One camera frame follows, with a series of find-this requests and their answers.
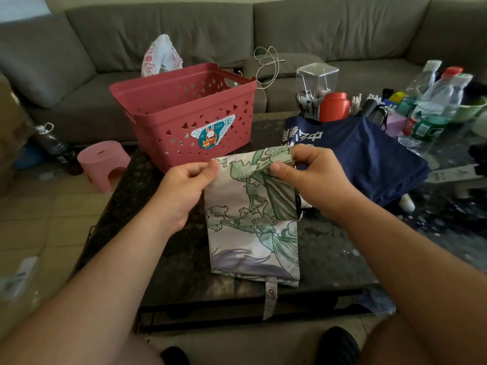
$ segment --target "tile floor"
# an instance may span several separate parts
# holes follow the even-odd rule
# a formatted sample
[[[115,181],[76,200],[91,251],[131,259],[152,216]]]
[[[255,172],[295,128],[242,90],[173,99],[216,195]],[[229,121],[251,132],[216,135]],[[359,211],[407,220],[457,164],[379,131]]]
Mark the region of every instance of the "tile floor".
[[[53,177],[40,180],[46,174]],[[64,174],[56,163],[18,173],[14,188],[0,200],[0,278],[13,275],[23,258],[39,256],[40,264],[21,299],[0,302],[0,337],[65,283],[110,196],[98,193],[84,175]],[[230,358],[234,365],[310,363],[327,328],[344,327],[362,345],[383,319],[384,315],[371,314],[164,333],[146,339],[159,351],[180,346],[196,365],[228,363]],[[250,346],[258,349],[248,351]]]

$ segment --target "hand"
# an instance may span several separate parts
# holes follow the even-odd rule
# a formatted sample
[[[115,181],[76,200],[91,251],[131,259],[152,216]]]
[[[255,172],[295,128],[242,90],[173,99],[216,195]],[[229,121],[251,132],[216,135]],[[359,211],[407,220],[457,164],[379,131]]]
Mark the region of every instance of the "hand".
[[[210,162],[191,162],[171,168],[162,179],[150,200],[151,213],[167,221],[170,234],[180,231],[190,210],[199,201],[202,191],[218,175],[220,165]]]
[[[364,197],[348,180],[335,154],[329,148],[297,144],[291,149],[297,163],[308,165],[307,170],[276,161],[270,169],[274,176],[292,184],[310,205],[339,222],[341,215],[356,200]]]

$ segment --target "stool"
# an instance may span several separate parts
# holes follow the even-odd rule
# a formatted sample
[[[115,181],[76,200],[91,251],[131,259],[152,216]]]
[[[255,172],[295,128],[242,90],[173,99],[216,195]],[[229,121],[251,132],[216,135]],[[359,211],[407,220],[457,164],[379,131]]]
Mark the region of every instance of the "stool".
[[[117,141],[106,140],[86,147],[78,154],[78,161],[91,183],[101,193],[108,193],[112,191],[108,175],[114,169],[126,169],[130,156]]]

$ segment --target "plastic bag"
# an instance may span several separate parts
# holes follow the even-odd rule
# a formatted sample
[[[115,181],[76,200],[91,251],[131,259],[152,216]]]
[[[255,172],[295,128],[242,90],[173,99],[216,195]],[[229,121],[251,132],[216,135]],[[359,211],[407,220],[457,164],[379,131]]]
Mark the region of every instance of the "plastic bag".
[[[176,49],[171,43],[167,34],[162,34],[152,42],[142,61],[142,76],[148,77],[171,71],[181,69],[183,67],[183,60],[178,55]]]

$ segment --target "gray couch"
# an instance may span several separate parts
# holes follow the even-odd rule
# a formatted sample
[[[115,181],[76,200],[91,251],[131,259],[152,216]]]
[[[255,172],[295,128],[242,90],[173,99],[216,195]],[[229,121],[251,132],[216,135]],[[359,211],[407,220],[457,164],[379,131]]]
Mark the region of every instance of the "gray couch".
[[[140,76],[143,55],[166,33],[184,66],[259,65],[274,46],[278,79],[258,90],[254,112],[296,110],[295,69],[340,68],[350,96],[404,89],[429,59],[460,65],[487,82],[487,3],[449,0],[286,0],[258,4],[165,3],[82,7],[0,25],[0,71],[35,122],[70,143],[136,140],[108,87]],[[273,69],[259,79],[272,77]]]

